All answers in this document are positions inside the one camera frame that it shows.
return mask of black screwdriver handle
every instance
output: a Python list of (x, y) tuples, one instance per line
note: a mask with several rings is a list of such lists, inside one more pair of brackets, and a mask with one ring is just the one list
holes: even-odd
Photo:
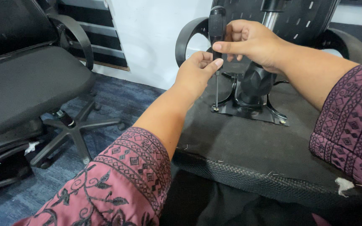
[[(210, 46), (217, 41), (224, 41), (226, 36), (226, 9), (222, 6), (215, 6), (210, 11), (209, 15), (209, 40)], [(216, 51), (213, 52), (213, 60), (222, 58), (222, 54)]]

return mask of chair armrest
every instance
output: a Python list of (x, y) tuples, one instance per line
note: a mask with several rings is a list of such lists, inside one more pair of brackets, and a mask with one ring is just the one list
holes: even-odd
[(209, 18), (201, 17), (187, 23), (187, 25), (185, 25), (181, 30), (175, 44), (175, 60), (177, 61), (179, 67), (185, 61), (185, 53), (187, 51), (189, 40), (192, 36), (198, 33), (204, 35), (206, 38), (209, 38), (208, 27)]
[(323, 32), (313, 46), (316, 49), (335, 49), (343, 58), (362, 64), (362, 42), (343, 31), (329, 28)]
[(65, 28), (69, 29), (75, 38), (78, 40), (79, 44), (81, 45), (84, 56), (86, 58), (86, 67), (89, 70), (93, 69), (93, 50), (92, 44), (90, 43), (89, 38), (87, 37), (83, 28), (71, 17), (59, 14), (50, 14), (48, 17), (52, 20), (56, 20), (59, 23), (63, 24)]

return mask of chair backrest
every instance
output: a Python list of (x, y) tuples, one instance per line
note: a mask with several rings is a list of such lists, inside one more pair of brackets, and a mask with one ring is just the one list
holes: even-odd
[[(262, 0), (214, 0), (213, 6), (223, 6), (227, 11), (227, 23), (245, 19), (263, 21)], [(280, 13), (274, 32), (286, 41), (298, 45), (310, 45), (331, 21), (339, 0), (292, 0)]]
[(34, 0), (0, 0), (0, 56), (57, 40), (53, 25)]

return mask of fingernail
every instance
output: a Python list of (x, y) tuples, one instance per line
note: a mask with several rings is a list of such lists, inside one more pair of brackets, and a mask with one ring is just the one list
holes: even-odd
[(223, 59), (219, 58), (219, 59), (216, 59), (214, 63), (215, 63), (217, 66), (221, 66), (221, 65), (223, 64), (223, 61), (224, 61)]
[(212, 49), (213, 50), (221, 50), (222, 49), (222, 45), (221, 44), (213, 44), (213, 46), (212, 46)]

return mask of blue carpet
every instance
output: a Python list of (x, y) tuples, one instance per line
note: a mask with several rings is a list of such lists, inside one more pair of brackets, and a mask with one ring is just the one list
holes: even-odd
[[(103, 75), (97, 76), (94, 90), (97, 91), (94, 99), (102, 108), (98, 112), (92, 111), (88, 120), (119, 117), (126, 127), (132, 126), (143, 111), (164, 92), (162, 89)], [(75, 116), (88, 99), (88, 96), (78, 97), (63, 105), (62, 109)], [(87, 131), (84, 138), (91, 156), (95, 157), (121, 134), (122, 131), (116, 126), (111, 126)], [(48, 169), (33, 168), (33, 176), (0, 189), (0, 225), (11, 225), (37, 212), (65, 182), (84, 167), (72, 141), (65, 143), (60, 148), (60, 153), (62, 155)]]

